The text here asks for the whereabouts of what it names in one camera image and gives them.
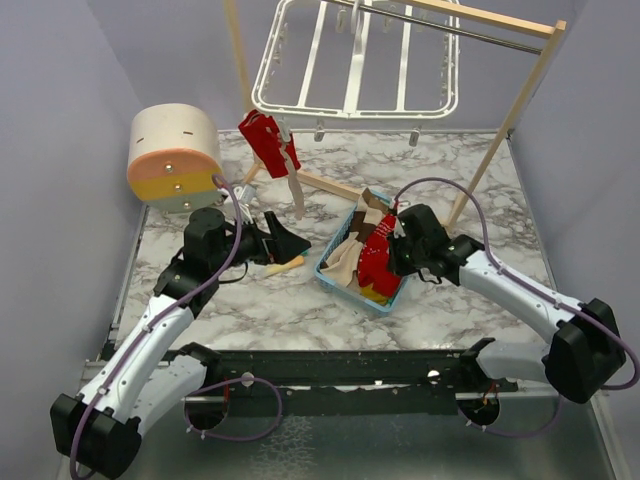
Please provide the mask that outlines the yellow sock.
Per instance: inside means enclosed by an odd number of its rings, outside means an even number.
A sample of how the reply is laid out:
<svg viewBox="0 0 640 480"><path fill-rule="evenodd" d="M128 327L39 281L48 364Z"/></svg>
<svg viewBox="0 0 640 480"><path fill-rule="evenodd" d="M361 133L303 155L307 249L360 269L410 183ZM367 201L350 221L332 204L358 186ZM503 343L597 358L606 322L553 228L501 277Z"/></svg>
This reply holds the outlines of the yellow sock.
<svg viewBox="0 0 640 480"><path fill-rule="evenodd" d="M361 287L360 294L364 298L381 306L386 306L389 303L389 297L375 291L372 284Z"/></svg>

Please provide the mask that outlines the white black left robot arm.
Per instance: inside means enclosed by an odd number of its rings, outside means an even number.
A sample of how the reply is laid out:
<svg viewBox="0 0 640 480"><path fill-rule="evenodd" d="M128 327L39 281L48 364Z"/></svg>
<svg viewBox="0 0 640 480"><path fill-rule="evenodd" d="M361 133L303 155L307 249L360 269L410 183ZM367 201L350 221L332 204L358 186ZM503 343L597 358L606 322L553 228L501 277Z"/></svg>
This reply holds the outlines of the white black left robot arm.
<svg viewBox="0 0 640 480"><path fill-rule="evenodd" d="M72 478L79 478L78 466L119 478L146 431L181 397L218 388L220 369L189 355L172 368L178 378L171 386L154 371L217 292L228 268L286 264L310 249L310 241L286 229L274 212L264 217L266 231L253 222L229 222L212 207L190 215L183 246L159 276L137 325L91 381L75 396L60 395L50 409L55 445L68 456Z"/></svg>

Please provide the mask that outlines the wooden hanger rack frame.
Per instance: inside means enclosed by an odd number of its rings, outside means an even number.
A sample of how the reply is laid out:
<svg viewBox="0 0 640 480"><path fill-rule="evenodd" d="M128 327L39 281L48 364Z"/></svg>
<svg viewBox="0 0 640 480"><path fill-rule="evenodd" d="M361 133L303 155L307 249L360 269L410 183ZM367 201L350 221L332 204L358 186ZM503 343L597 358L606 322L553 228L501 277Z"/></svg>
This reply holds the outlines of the wooden hanger rack frame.
<svg viewBox="0 0 640 480"><path fill-rule="evenodd" d="M355 1L369 7L381 8L378 1ZM235 2L227 1L224 4L227 27L231 36L231 43L236 61L236 70L243 93L243 102L246 110L256 109L259 112L282 119L287 127L287 120L295 118L314 119L317 122L314 131L315 141L321 141L324 137L324 122L331 121L369 121L390 122L399 131L407 130L410 133L410 145L416 145L421 134L422 127L429 121L439 120L451 114L458 104L459 67L460 55L459 43L462 36L444 33L445 47L443 57L443 100L444 103L436 110L409 110L406 107L406 86L409 65L409 50L411 46L412 24L403 24L402 44L399 66L397 69L396 104L391 110L362 110L358 106L360 89L363 78L364 63L368 45L371 16L376 14L361 13L356 18L355 12L349 7L341 7L340 11L350 20L350 29L354 36L353 48L349 71L346 77L346 87L343 105L339 109L329 107L310 107L307 104L308 90L313 78L316 66L317 53L321 45L322 32L326 18L327 2L319 1L316 4L316 24L307 63L304 71L299 96L296 104L271 104L265 101L264 93L267 90L271 78L270 67L278 60L281 44L285 38L284 19L290 7L289 2L279 3L274 16L268 42L262 56L259 71L255 81L249 81L245 51L240 32L237 7ZM516 117L524 108L525 102L533 93L534 88L542 79L543 72L556 52L561 39L567 30L567 23L559 20L555 25L545 25L516 17L507 16L475 7L462 5L457 1L405 1L400 14L407 14L423 20L439 24L448 24L460 27L461 20L470 20L483 25L489 25L501 30L508 30L519 34L542 38L545 45L542 53L537 56L537 61L531 70L526 82L523 84L518 96L511 106L501 127L491 143L489 151L484 156L481 165L476 170L470 186L477 187L483 177L495 152L506 137Z"/></svg>

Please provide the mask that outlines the red santa sock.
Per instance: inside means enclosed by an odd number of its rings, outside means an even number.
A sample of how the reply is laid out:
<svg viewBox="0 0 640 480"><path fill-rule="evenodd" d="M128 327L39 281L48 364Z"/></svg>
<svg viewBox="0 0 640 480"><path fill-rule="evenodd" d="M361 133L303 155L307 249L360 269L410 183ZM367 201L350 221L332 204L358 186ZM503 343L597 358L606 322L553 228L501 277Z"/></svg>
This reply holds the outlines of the red santa sock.
<svg viewBox="0 0 640 480"><path fill-rule="evenodd" d="M288 175L285 159L280 153L280 130L271 116L251 110L238 128L273 179Z"/></svg>

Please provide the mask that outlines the yellow highlighter pen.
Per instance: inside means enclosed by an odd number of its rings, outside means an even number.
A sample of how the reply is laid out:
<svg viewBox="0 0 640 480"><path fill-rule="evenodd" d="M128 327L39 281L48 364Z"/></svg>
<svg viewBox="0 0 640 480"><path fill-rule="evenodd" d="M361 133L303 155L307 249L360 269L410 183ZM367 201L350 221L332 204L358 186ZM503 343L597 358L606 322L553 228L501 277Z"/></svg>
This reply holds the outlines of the yellow highlighter pen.
<svg viewBox="0 0 640 480"><path fill-rule="evenodd" d="M266 267L263 271L263 275L265 277L270 277L273 275L277 275L280 273L284 273L287 271L290 271L292 269L298 268L303 266L305 263L304 257L303 256L297 256L294 259L292 259L291 261L285 263L285 264L274 264L271 265L269 267Z"/></svg>

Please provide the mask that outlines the red beige reindeer sock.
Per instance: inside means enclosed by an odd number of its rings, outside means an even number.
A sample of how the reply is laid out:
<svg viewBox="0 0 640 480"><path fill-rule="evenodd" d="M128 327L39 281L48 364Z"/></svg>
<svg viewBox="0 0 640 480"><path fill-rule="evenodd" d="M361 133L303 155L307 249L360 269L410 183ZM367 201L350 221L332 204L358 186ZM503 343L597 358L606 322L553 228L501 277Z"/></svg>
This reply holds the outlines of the red beige reindeer sock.
<svg viewBox="0 0 640 480"><path fill-rule="evenodd" d="M278 128L279 152L284 159L284 165L287 170L287 182L295 205L295 218L301 220L305 213L304 195L292 156L287 152L291 134L282 119L276 118L275 122Z"/></svg>

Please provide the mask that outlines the blue perforated plastic basket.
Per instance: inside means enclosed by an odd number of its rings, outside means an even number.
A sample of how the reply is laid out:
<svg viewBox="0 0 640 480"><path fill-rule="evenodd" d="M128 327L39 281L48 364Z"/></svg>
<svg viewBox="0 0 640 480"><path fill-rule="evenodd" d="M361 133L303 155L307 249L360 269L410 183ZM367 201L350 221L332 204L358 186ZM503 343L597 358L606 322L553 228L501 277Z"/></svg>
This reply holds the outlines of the blue perforated plastic basket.
<svg viewBox="0 0 640 480"><path fill-rule="evenodd" d="M389 197L364 189L314 267L327 290L379 315L392 311L407 281L388 268L391 207Z"/></svg>

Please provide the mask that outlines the red snowflake sock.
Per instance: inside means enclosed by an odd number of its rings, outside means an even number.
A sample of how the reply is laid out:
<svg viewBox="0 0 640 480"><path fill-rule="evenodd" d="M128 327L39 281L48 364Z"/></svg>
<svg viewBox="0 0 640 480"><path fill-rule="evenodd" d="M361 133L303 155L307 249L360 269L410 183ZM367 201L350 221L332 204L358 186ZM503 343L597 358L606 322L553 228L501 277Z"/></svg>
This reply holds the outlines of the red snowflake sock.
<svg viewBox="0 0 640 480"><path fill-rule="evenodd" d="M393 232L396 218L387 214L369 235L360 253L357 266L359 288L372 284L373 289L390 299L396 294L402 278L387 270L389 244L387 236Z"/></svg>

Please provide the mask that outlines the black mounting rail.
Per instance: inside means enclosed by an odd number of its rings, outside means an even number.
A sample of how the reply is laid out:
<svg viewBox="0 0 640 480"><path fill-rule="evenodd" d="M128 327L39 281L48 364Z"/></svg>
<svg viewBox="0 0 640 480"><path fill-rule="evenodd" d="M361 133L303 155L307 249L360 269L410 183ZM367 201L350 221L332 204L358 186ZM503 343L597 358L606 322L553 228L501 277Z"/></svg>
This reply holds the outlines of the black mounting rail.
<svg viewBox="0 0 640 480"><path fill-rule="evenodd" d="M190 356L205 368L206 385L245 373L262 385L232 386L226 400L197 404L202 415L267 417L428 413L454 415L456 399L479 398L488 390L514 392L454 350L213 351L191 343L165 354Z"/></svg>

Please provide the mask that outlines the pastel round drawer box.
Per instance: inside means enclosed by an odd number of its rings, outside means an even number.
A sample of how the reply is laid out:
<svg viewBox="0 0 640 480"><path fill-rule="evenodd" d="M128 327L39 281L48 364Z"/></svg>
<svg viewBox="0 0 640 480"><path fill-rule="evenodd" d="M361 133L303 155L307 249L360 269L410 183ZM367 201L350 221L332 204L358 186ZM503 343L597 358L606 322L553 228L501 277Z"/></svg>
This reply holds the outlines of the pastel round drawer box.
<svg viewBox="0 0 640 480"><path fill-rule="evenodd" d="M141 110L130 131L127 181L143 203L182 214L222 198L212 176L222 172L219 135L201 109L165 103Z"/></svg>

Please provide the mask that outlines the cream ribbed sock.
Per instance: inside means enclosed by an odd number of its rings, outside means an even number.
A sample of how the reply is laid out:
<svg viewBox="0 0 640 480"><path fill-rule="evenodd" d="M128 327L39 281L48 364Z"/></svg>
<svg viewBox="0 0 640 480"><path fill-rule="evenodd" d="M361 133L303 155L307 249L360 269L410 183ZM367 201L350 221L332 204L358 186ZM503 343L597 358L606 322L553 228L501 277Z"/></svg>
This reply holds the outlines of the cream ribbed sock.
<svg viewBox="0 0 640 480"><path fill-rule="evenodd" d="M357 200L346 238L321 263L320 272L342 287L352 284L364 245L388 209L387 203L365 188Z"/></svg>

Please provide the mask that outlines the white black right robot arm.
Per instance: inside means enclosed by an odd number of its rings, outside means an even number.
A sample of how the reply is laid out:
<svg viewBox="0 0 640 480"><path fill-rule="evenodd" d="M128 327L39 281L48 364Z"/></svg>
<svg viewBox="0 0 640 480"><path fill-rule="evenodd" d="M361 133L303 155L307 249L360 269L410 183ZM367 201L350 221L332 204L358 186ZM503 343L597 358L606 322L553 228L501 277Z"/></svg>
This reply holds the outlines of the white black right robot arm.
<svg viewBox="0 0 640 480"><path fill-rule="evenodd" d="M388 240L388 268L394 274L428 271L494 302L542 338L540 344L477 342L464 352L459 367L467 389L481 391L503 378L528 380L584 404L624 365L626 354L615 340L619 330L607 303L560 294L508 268L472 237L450 238L429 206L401 211Z"/></svg>

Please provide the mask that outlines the white plastic clip hanger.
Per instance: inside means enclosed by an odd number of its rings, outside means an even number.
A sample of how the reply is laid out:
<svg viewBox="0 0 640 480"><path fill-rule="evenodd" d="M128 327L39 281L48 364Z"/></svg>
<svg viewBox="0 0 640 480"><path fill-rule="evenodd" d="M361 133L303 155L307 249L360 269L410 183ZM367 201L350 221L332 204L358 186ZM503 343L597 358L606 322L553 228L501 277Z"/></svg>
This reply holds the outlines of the white plastic clip hanger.
<svg viewBox="0 0 640 480"><path fill-rule="evenodd" d="M281 124L405 131L410 145L459 104L458 18L399 1L281 1L251 92Z"/></svg>

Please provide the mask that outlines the metal hanging rod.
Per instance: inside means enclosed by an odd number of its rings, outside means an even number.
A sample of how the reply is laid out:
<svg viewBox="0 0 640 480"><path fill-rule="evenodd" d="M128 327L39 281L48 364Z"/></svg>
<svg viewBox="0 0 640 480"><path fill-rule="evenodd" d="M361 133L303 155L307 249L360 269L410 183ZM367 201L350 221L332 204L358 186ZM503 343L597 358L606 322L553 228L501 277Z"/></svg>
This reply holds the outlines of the metal hanging rod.
<svg viewBox="0 0 640 480"><path fill-rule="evenodd" d="M497 46L505 47L512 50L526 52L529 54L540 55L542 53L542 50L540 48L536 48L533 46L500 39L490 35L484 35L478 32L462 29L460 27L455 27L448 24L434 23L434 22L423 20L414 16L410 16L407 14L395 13L395 12L392 12L391 10L384 10L381 8L365 6L364 4L360 4L355 1L333 1L333 4L339 5L341 7L351 8L355 12L356 18L359 18L359 15L361 13L376 14L376 15L383 16L385 19L394 19L394 20L402 21L404 23L416 25L419 27L438 30L444 33L454 34L454 35L462 36L465 38L478 40L483 43L497 45Z"/></svg>

